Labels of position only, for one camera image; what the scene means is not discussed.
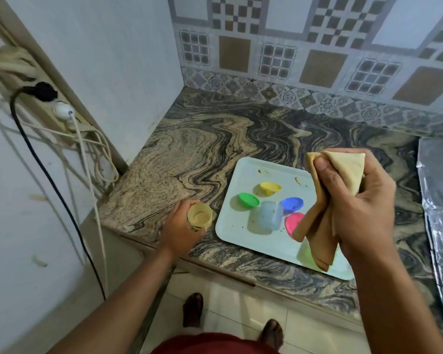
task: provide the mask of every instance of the marble countertop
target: marble countertop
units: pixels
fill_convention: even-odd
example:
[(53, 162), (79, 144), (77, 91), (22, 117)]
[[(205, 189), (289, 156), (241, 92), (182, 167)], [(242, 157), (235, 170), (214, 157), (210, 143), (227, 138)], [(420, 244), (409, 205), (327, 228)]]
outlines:
[[(443, 332), (415, 168), (418, 137), (413, 135), (185, 88), (101, 206), (100, 219), (104, 226), (154, 246), (176, 201), (197, 198), (219, 212), (238, 159), (248, 156), (304, 169), (307, 152), (330, 147), (369, 148), (395, 179), (397, 247)], [(354, 281), (223, 242), (214, 224), (189, 253), (191, 259), (360, 318)]]

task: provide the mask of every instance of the white wall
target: white wall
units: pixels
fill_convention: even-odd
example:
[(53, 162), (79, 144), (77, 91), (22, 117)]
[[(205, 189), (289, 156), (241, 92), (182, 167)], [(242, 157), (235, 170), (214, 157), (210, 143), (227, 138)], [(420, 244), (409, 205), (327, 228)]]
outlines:
[(131, 163), (183, 88), (167, 0), (6, 0)]
[[(93, 202), (78, 152), (53, 149), (52, 141), (27, 132), (82, 222)], [(33, 256), (47, 266), (34, 263)], [(82, 263), (79, 239), (62, 204), (11, 117), (0, 113), (0, 353), (43, 353), (101, 303), (92, 269)]]

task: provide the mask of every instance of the hand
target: hand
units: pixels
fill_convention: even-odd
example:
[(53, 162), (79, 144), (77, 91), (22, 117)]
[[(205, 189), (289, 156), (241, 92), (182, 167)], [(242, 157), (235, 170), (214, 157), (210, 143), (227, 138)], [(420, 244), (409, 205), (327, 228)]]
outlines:
[(366, 153), (363, 188), (353, 196), (327, 159), (317, 158), (314, 166), (333, 203), (333, 225), (340, 246), (350, 264), (364, 260), (397, 259), (392, 238), (396, 183), (368, 149), (332, 148), (328, 151)]
[(162, 226), (159, 248), (168, 250), (173, 259), (188, 254), (195, 242), (205, 236), (206, 229), (194, 231), (187, 221), (189, 208), (198, 202), (190, 199), (177, 202)]

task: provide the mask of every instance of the white plug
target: white plug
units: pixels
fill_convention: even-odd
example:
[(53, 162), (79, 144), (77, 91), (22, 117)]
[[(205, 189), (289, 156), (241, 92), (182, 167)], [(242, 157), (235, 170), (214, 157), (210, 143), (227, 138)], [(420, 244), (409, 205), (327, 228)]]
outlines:
[(75, 116), (76, 111), (67, 103), (57, 101), (54, 105), (53, 112), (59, 119), (70, 122)]

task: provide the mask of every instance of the fingernail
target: fingernail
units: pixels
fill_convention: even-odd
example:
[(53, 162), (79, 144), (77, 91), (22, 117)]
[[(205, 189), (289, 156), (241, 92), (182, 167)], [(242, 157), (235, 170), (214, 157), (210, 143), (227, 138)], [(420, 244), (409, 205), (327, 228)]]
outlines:
[(328, 161), (325, 158), (316, 158), (313, 161), (313, 165), (315, 165), (315, 169), (317, 171), (323, 171), (328, 166)]

